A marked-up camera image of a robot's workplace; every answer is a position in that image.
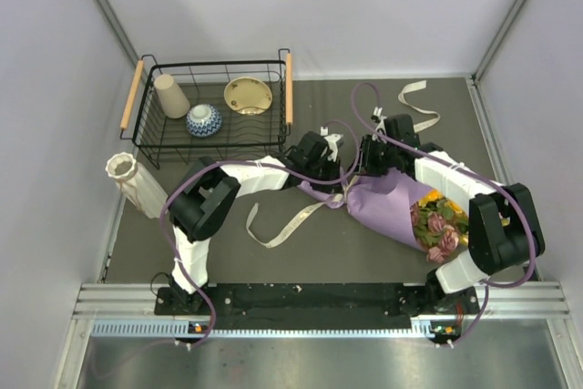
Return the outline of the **cream printed ribbon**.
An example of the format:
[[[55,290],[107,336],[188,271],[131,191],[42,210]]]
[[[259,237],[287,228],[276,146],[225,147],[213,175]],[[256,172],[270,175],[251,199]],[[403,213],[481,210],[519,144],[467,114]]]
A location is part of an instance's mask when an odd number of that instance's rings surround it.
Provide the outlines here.
[[[338,167],[338,162],[325,161],[325,164],[331,164],[334,169],[339,170],[339,176],[337,177],[339,182],[336,186],[329,184],[334,179],[333,177],[321,177],[322,182],[316,182],[312,177],[288,170],[287,173],[290,176],[287,181],[293,186],[297,183],[299,189],[315,198],[317,202],[300,210],[281,229],[277,236],[267,242],[260,241],[251,230],[251,224],[259,211],[259,204],[255,203],[246,221],[246,231],[248,234],[263,247],[273,249],[284,243],[320,207],[325,206],[334,210],[347,206],[348,190],[358,180],[356,171],[361,164],[359,153],[357,153],[353,164],[347,172],[342,167]]]

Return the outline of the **mixed flower bouquet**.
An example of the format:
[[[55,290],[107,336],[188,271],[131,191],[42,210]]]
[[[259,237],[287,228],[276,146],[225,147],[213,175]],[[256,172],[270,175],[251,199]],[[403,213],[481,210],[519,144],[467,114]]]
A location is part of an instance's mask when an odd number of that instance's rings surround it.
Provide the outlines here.
[[[469,218],[453,201],[432,189],[410,208],[415,242],[435,263],[449,261],[469,243]]]

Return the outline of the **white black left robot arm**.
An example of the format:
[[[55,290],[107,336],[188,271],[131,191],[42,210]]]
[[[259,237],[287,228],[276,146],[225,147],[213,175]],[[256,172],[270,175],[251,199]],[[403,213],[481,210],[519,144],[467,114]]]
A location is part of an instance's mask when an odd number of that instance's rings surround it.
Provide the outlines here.
[[[198,312],[206,304],[207,259],[210,238],[226,220],[235,199],[262,191],[279,191],[306,183],[329,193],[342,185],[338,149],[341,134],[304,134],[288,151],[263,159],[225,161],[199,159],[169,197],[169,220],[178,256],[171,273],[177,289],[175,302],[185,312]]]

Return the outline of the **purple wrapping paper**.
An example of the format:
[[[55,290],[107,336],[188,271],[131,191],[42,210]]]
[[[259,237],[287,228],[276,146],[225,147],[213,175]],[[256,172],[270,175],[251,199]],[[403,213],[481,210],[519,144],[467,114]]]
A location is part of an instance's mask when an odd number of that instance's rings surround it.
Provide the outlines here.
[[[348,190],[345,208],[364,227],[424,251],[414,240],[410,208],[431,190],[392,169],[382,177],[358,177]]]

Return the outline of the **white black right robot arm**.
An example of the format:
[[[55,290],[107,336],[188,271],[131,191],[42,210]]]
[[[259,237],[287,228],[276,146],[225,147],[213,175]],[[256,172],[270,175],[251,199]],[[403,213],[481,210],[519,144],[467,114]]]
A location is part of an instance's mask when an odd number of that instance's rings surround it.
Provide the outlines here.
[[[436,312],[454,306],[459,292],[510,267],[524,265],[527,282],[545,242],[529,189],[504,186],[476,174],[433,143],[421,143],[410,116],[386,117],[380,107],[372,114],[375,128],[361,146],[361,172],[367,177],[404,178],[423,189],[434,189],[467,216],[467,249],[432,271],[425,301]]]

